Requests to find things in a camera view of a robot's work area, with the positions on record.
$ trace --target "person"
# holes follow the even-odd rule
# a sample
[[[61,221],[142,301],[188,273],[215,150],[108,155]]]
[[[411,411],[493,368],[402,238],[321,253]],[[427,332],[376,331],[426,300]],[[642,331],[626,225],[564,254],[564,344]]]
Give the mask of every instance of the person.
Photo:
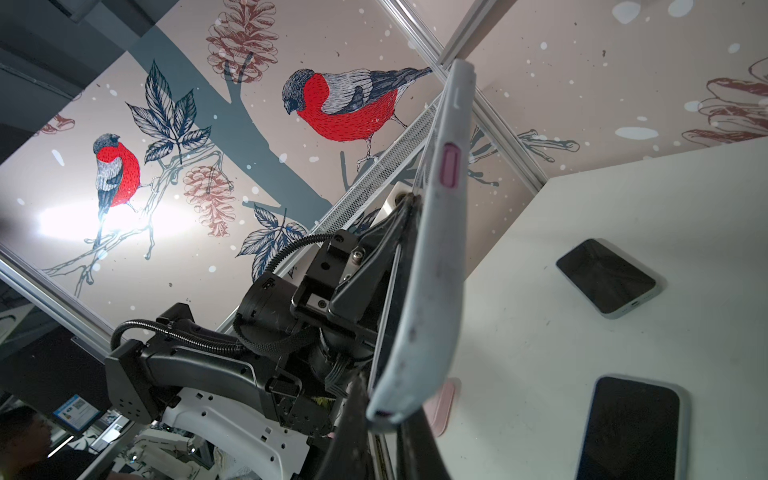
[[[0,472],[4,480],[75,480],[96,459],[69,447],[51,452],[51,426],[35,410],[22,406],[0,414]],[[138,480],[140,476],[107,470],[98,480]]]

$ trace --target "wallpaper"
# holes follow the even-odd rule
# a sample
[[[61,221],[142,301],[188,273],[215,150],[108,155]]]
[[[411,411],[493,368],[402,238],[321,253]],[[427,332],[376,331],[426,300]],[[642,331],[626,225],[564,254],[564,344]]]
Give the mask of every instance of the wallpaper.
[[[472,2],[412,4],[445,44]],[[574,142],[529,149],[553,177],[768,135],[767,18],[763,0],[517,0],[468,60],[521,139]]]
[[[0,165],[0,241],[113,325],[214,328],[441,90],[373,0],[183,0]],[[531,199],[471,133],[470,271]]]

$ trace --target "black phone screen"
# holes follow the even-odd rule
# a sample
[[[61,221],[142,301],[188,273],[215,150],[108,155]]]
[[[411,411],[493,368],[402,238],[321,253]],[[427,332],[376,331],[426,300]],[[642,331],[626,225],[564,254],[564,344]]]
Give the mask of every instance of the black phone screen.
[[[680,397],[603,377],[595,386],[577,480],[674,480]]]
[[[647,293],[656,281],[597,240],[586,240],[557,262],[558,268],[602,313]]]

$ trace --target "white tabletop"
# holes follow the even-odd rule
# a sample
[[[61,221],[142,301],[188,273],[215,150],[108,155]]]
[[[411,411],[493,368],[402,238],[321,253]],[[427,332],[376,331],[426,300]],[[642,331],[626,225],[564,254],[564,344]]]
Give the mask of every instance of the white tabletop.
[[[452,477],[575,477],[606,373],[691,397],[688,478],[768,478],[768,139],[559,177],[466,282],[438,439]],[[659,297],[599,315],[555,261],[603,238],[661,275]]]

